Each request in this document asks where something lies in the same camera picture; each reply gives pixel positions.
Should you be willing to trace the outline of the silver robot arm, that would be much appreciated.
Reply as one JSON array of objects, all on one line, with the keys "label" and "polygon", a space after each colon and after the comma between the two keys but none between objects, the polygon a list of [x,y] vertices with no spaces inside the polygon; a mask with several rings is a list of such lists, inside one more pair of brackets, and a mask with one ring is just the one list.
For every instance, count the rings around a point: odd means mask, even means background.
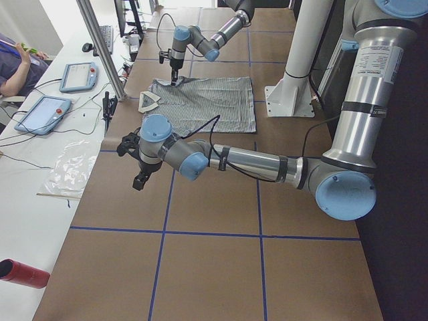
[{"label": "silver robot arm", "polygon": [[160,50],[159,62],[168,59],[171,67],[171,85],[176,86],[179,70],[183,67],[185,52],[192,45],[206,60],[213,62],[219,56],[219,50],[241,29],[249,27],[255,13],[253,1],[225,1],[234,10],[235,15],[225,23],[210,39],[207,39],[197,25],[177,25],[173,33],[172,48]]},{"label": "silver robot arm", "polygon": [[278,150],[272,154],[181,135],[170,117],[152,114],[117,148],[119,155],[129,154],[139,163],[133,187],[142,190],[164,164],[190,181],[205,169],[235,171],[267,185],[285,183],[305,191],[334,219],[364,217],[384,197],[385,185],[373,179],[377,166],[372,154],[403,52],[417,38],[426,14],[426,1],[346,2],[342,41],[356,51],[356,59],[332,145],[322,155],[310,157],[300,150],[284,155],[306,137],[275,126],[262,129],[265,145]]}]

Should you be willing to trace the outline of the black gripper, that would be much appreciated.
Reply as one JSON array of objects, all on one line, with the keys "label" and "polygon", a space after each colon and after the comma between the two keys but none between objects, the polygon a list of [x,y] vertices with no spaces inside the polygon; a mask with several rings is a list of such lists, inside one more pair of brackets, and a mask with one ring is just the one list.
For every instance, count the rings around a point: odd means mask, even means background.
[{"label": "black gripper", "polygon": [[175,49],[168,49],[167,51],[160,50],[158,53],[159,63],[163,64],[165,60],[169,61],[171,70],[171,85],[176,86],[179,70],[183,67],[184,64],[184,52],[177,51]]},{"label": "black gripper", "polygon": [[140,135],[137,132],[130,132],[122,137],[121,143],[118,145],[116,152],[118,156],[129,154],[139,162],[140,172],[134,177],[132,188],[143,190],[146,181],[152,173],[158,171],[162,166],[162,160],[156,157],[144,156],[140,152]]}]

